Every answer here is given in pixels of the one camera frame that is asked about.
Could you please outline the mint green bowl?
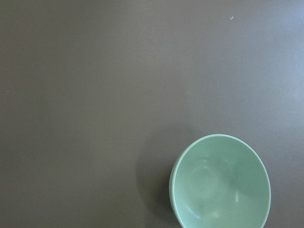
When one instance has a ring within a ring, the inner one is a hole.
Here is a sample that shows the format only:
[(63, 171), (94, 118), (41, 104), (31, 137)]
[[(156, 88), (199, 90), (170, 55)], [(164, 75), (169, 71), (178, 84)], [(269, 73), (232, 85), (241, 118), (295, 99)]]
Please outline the mint green bowl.
[(225, 134), (204, 136), (177, 158), (169, 196), (183, 228), (262, 228), (271, 205), (261, 159), (245, 142)]

